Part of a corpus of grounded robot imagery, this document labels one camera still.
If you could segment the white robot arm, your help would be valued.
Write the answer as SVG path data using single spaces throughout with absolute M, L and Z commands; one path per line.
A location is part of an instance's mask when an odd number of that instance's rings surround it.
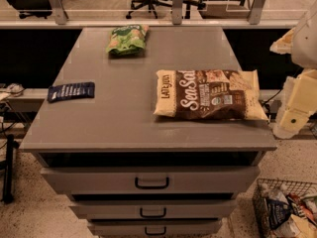
M 296 77 L 288 76 L 283 85 L 272 132 L 279 139 L 297 135 L 317 112 L 317 1 L 298 24 L 269 48 L 303 68 Z

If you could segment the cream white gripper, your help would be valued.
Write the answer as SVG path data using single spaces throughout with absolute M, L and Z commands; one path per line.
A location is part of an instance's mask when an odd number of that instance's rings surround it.
M 279 139 L 292 138 L 316 112 L 317 70 L 305 68 L 296 78 L 289 76 L 284 83 L 273 135 Z

